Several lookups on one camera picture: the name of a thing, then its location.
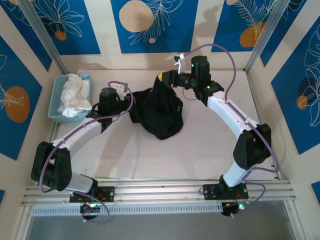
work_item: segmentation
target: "vent grille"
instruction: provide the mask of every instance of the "vent grille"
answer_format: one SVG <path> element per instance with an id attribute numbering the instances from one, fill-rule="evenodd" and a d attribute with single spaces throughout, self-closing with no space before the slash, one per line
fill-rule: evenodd
<path id="1" fill-rule="evenodd" d="M 220 202 L 202 204 L 139 204 L 139 205 L 111 205 L 108 206 L 110 215 L 140 215 L 140 214 L 192 214 L 192 213 L 222 213 Z M 100 207 L 100 214 L 107 214 L 104 207 Z M 32 216 L 78 216 L 80 206 L 43 206 L 35 207 Z"/>

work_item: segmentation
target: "white wall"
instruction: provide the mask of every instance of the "white wall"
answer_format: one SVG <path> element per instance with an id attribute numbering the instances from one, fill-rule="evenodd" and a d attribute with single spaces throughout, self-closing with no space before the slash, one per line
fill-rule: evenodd
<path id="1" fill-rule="evenodd" d="M 203 44 L 211 44 L 217 31 L 218 22 L 225 0 L 199 0 L 191 49 Z M 101 55 L 61 56 L 67 69 L 149 69 L 164 70 L 174 68 L 175 53 L 122 54 L 120 50 L 114 15 L 110 0 L 84 0 L 97 39 Z M 236 67 L 243 69 L 251 52 L 233 52 Z M 230 69 L 232 64 L 223 52 L 211 52 L 205 47 L 196 55 L 206 55 L 213 69 Z"/>
<path id="2" fill-rule="evenodd" d="M 319 0 L 307 0 L 266 68 L 258 60 L 249 75 L 258 111 L 272 129 L 272 147 L 281 170 L 291 181 L 311 239 L 320 239 L 320 206 L 311 188 L 311 183 L 319 181 L 320 145 L 298 155 L 271 81 L 318 17 Z"/>
<path id="3" fill-rule="evenodd" d="M 17 161 L 0 154 L 0 189 L 5 190 L 5 197 L 0 207 L 0 239 L 6 240 L 11 234 L 17 210 L 21 205 L 26 186 L 31 180 L 37 145 L 46 139 L 48 132 L 52 129 L 53 123 L 48 119 L 47 113 L 54 79 L 60 72 L 54 64 L 51 65 L 49 72 L 45 70 L 1 7 L 0 36 L 42 86 L 42 92 Z"/>

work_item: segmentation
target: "black cloth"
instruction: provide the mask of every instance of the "black cloth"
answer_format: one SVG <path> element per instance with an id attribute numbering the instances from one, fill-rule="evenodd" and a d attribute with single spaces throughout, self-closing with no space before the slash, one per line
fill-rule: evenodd
<path id="1" fill-rule="evenodd" d="M 183 127 L 183 102 L 158 77 L 153 88 L 136 91 L 133 96 L 135 101 L 129 112 L 131 121 L 140 123 L 158 139 L 170 138 Z"/>

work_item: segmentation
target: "crumpled paper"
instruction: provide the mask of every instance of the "crumpled paper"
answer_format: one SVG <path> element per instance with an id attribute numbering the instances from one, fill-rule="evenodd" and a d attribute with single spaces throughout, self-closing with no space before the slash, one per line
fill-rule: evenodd
<path id="1" fill-rule="evenodd" d="M 81 76 L 69 73 L 68 80 L 63 86 L 61 94 L 62 105 L 58 112 L 67 118 L 73 118 L 79 113 L 91 110 L 92 106 L 88 102 L 89 80 L 82 80 Z"/>

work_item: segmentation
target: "white table surface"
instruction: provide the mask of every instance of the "white table surface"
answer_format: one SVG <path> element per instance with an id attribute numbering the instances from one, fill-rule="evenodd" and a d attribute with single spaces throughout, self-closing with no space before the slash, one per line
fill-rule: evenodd
<path id="1" fill-rule="evenodd" d="M 110 81 L 127 82 L 129 88 L 142 91 L 153 86 L 159 71 L 92 70 L 93 103 Z M 225 89 L 232 71 L 212 70 L 211 77 Z M 72 159 L 72 171 L 90 177 L 129 179 L 218 179 L 231 166 L 236 138 L 220 117 L 200 101 L 183 97 L 182 88 L 175 88 L 183 101 L 184 125 L 175 136 L 159 140 L 140 124 L 132 123 L 125 114 L 103 134 L 89 141 Z M 194 98 L 192 90 L 185 91 Z M 244 71 L 238 71 L 230 98 L 248 116 L 258 121 L 252 95 Z M 62 123 L 58 138 L 79 123 Z M 271 169 L 267 159 L 262 167 Z M 274 174 L 253 172 L 248 180 L 273 180 Z"/>

